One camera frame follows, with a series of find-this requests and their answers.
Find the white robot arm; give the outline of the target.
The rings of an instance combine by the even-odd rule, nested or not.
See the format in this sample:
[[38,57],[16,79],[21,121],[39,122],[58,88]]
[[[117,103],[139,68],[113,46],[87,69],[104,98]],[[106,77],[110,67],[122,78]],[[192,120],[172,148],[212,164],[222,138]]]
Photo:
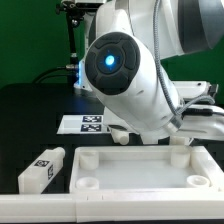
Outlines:
[[173,82],[162,60],[213,48],[224,0],[111,0],[93,18],[81,74],[104,105],[115,142],[171,136],[224,140],[224,110],[192,82]]

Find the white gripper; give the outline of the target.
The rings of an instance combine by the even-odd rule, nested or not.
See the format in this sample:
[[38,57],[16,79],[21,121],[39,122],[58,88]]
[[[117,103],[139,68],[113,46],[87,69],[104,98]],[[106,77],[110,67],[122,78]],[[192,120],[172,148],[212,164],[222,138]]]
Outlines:
[[[218,85],[207,81],[174,81],[179,95],[185,102],[200,95],[215,97]],[[175,133],[178,137],[207,140],[224,140],[224,109],[199,102],[191,105],[182,115],[183,123]]]

